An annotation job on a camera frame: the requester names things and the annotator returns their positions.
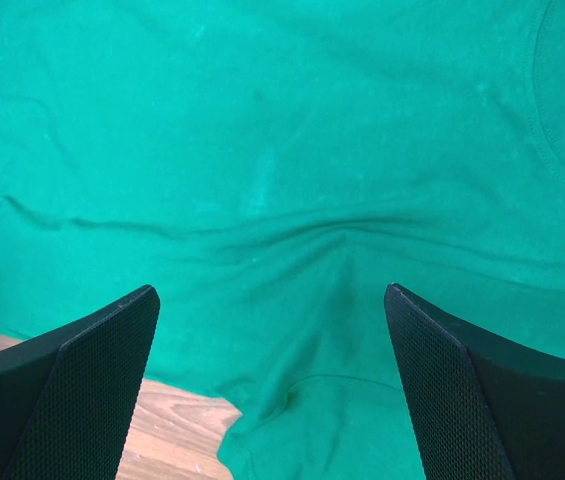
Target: light brown wood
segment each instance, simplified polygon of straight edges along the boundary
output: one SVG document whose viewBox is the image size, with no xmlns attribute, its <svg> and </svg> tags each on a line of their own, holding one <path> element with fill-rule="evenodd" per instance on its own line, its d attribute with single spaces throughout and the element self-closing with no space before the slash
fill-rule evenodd
<svg viewBox="0 0 565 480">
<path fill-rule="evenodd" d="M 0 335 L 0 350 L 18 343 Z M 228 402 L 144 380 L 118 480 L 230 479 L 217 449 L 239 412 Z"/>
</svg>

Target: ridged black surface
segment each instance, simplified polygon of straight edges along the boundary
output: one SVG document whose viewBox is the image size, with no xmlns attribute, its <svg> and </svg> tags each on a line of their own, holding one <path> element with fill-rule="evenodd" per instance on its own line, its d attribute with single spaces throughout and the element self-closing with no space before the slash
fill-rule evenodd
<svg viewBox="0 0 565 480">
<path fill-rule="evenodd" d="M 149 286 L 0 352 L 0 479 L 114 479 L 153 342 Z"/>
<path fill-rule="evenodd" d="M 565 480 L 564 359 L 396 284 L 385 308 L 427 479 Z"/>
</svg>

